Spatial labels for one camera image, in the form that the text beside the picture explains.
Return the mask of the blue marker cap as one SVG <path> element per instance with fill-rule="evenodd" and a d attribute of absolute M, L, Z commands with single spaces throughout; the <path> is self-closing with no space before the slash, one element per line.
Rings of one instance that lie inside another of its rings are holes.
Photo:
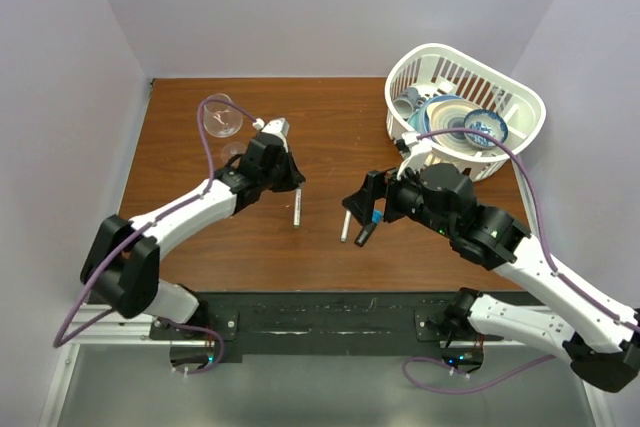
<path fill-rule="evenodd" d="M 372 221 L 373 221 L 374 223 L 376 223 L 376 224 L 380 223 L 380 222 L 381 222 L 381 220 L 382 220 L 382 218 L 383 218 L 383 214 L 382 214 L 380 211 L 375 210 L 375 211 L 373 212 L 373 214 L 372 214 Z"/>

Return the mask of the white pen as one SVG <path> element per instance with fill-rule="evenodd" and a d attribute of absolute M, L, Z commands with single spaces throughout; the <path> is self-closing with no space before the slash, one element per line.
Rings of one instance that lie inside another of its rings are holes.
<path fill-rule="evenodd" d="M 295 190 L 295 198 L 294 198 L 294 215 L 293 215 L 293 226 L 294 228 L 299 228 L 301 225 L 301 204 L 302 204 L 302 187 L 298 187 Z"/>
<path fill-rule="evenodd" d="M 351 218 L 352 218 L 351 212 L 346 210 L 345 211 L 344 220 L 343 220 L 342 229 L 341 229 L 341 234 L 340 234 L 340 242 L 341 243 L 346 243 L 346 241 L 348 239 Z"/>

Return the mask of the black marker pen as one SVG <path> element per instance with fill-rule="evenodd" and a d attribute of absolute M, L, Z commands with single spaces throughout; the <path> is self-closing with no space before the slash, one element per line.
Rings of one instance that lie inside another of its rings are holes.
<path fill-rule="evenodd" d="M 377 224 L 374 222 L 364 225 L 357 234 L 354 240 L 354 244 L 358 247 L 363 247 L 375 231 L 376 227 Z"/>

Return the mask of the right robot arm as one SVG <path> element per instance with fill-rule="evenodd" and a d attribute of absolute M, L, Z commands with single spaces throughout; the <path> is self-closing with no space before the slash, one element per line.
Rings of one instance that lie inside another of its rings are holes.
<path fill-rule="evenodd" d="M 473 334 L 523 343 L 566 362 L 583 381 L 617 393 L 639 375 L 639 312 L 602 294 L 543 251 L 508 212 L 477 200 L 472 181 L 451 164 L 421 171 L 370 171 L 343 207 L 364 245 L 380 221 L 404 217 L 445 237 L 461 258 L 509 279 L 549 308 L 511 305 L 462 288 L 442 315 L 449 340 Z"/>

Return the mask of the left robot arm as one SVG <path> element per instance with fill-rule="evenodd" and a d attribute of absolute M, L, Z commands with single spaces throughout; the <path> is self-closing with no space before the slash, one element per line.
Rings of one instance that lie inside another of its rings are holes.
<path fill-rule="evenodd" d="M 81 271 L 81 282 L 126 319 L 145 313 L 171 321 L 185 339 L 200 337 L 210 324 L 207 303 L 190 289 L 162 280 L 160 262 L 205 227 L 256 203 L 263 192 L 291 192 L 305 182 L 288 146 L 287 131 L 285 119 L 274 119 L 256 133 L 236 161 L 216 170 L 213 180 L 147 214 L 105 219 Z"/>

